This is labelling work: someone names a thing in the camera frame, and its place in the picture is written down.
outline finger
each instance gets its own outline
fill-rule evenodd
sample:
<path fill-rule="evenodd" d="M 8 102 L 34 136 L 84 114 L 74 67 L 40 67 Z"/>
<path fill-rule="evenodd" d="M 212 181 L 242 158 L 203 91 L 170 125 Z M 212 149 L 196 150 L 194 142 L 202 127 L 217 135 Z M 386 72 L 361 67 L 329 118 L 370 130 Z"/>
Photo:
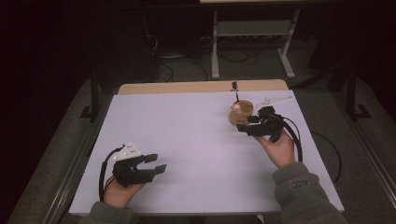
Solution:
<path fill-rule="evenodd" d="M 264 137 L 261 136 L 255 136 L 254 137 L 263 147 L 269 147 L 270 145 L 272 145 L 271 142 L 269 142 L 267 139 L 265 139 Z"/>
<path fill-rule="evenodd" d="M 287 137 L 288 133 L 286 132 L 285 129 L 280 130 L 280 137 Z"/>
<path fill-rule="evenodd" d="M 106 181 L 106 185 L 109 185 L 112 181 L 114 181 L 116 177 L 114 175 L 112 175 L 111 177 L 108 178 L 108 180 Z"/>

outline cup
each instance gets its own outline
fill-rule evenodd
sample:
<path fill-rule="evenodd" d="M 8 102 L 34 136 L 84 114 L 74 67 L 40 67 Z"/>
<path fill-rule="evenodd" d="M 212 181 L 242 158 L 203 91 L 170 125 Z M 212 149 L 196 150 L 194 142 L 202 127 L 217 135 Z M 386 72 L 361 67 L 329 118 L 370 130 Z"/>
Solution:
<path fill-rule="evenodd" d="M 230 122 L 233 125 L 236 124 L 245 124 L 248 125 L 248 116 L 251 116 L 253 113 L 254 106 L 250 101 L 246 100 L 240 100 L 239 101 L 240 105 L 240 111 L 236 112 L 233 110 L 233 106 L 231 106 L 231 112 L 230 112 Z"/>

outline left hand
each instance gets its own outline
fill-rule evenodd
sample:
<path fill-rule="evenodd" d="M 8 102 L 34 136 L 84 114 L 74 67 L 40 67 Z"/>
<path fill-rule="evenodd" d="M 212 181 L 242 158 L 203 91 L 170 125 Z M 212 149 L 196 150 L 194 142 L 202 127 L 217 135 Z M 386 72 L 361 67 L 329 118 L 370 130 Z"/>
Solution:
<path fill-rule="evenodd" d="M 133 184 L 127 188 L 120 185 L 114 175 L 106 181 L 104 203 L 109 205 L 126 208 L 134 195 L 141 190 L 146 184 Z"/>

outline robotic hand attachment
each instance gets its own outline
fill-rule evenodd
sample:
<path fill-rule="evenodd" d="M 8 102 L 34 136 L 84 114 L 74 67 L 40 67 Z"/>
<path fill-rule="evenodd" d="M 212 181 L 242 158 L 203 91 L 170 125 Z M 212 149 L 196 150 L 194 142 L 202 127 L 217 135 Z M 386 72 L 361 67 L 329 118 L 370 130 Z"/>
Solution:
<path fill-rule="evenodd" d="M 106 160 L 102 163 L 102 170 L 99 177 L 99 198 L 102 202 L 105 196 L 106 187 L 103 186 L 105 181 L 105 173 L 107 168 L 107 161 L 116 153 L 113 157 L 113 161 L 116 163 L 113 167 L 113 175 L 117 182 L 124 186 L 125 188 L 132 184 L 143 184 L 152 182 L 155 175 L 163 174 L 166 169 L 165 165 L 156 166 L 152 170 L 138 170 L 137 165 L 144 162 L 148 163 L 151 161 L 156 161 L 158 158 L 157 154 L 150 154 L 147 156 L 142 155 L 137 146 L 131 142 L 128 145 L 123 145 L 122 147 L 114 149 L 108 156 Z"/>
<path fill-rule="evenodd" d="M 152 170 L 138 170 L 137 165 L 144 162 L 148 163 L 156 161 L 158 158 L 157 154 L 150 154 L 147 156 L 139 156 L 123 161 L 117 161 L 114 164 L 113 175 L 116 177 L 117 182 L 125 188 L 131 184 L 143 184 L 152 182 L 155 175 L 160 175 L 165 172 L 166 164 L 156 166 Z"/>
<path fill-rule="evenodd" d="M 283 117 L 276 114 L 272 106 L 266 106 L 258 111 L 258 116 L 248 116 L 249 123 L 259 123 L 255 125 L 237 124 L 236 127 L 241 133 L 248 136 L 271 135 L 272 142 L 279 139 L 280 131 L 285 127 Z"/>

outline gray sleeve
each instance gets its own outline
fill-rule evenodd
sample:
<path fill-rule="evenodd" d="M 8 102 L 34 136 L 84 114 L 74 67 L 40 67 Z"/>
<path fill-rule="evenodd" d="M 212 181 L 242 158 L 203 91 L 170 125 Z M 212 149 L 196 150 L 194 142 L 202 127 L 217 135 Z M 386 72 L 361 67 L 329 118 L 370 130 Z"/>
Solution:
<path fill-rule="evenodd" d="M 91 212 L 80 220 L 80 224 L 137 223 L 132 209 L 117 208 L 106 203 L 96 202 Z"/>
<path fill-rule="evenodd" d="M 308 173 L 301 162 L 292 163 L 275 171 L 275 196 L 281 207 L 284 224 L 347 223 L 341 213 L 329 202 L 318 176 Z"/>

